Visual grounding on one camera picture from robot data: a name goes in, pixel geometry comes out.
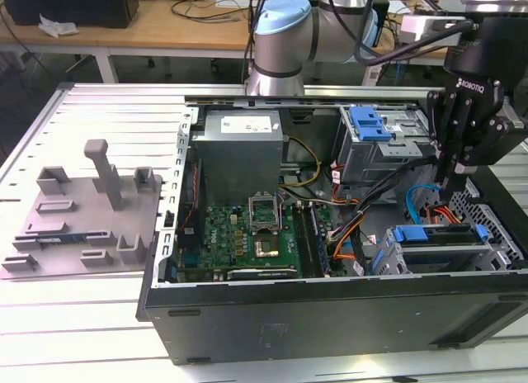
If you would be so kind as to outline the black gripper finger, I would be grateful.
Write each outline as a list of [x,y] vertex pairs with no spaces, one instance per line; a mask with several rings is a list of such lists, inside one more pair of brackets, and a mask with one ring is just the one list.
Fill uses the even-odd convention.
[[480,127],[462,133],[454,173],[474,173],[476,167],[493,165],[527,138],[525,124],[515,127],[506,117],[492,117]]
[[427,94],[429,138],[435,147],[434,182],[440,187],[440,198],[451,198],[462,189],[466,175],[460,168],[464,153],[464,132],[472,100],[461,92],[433,90]]

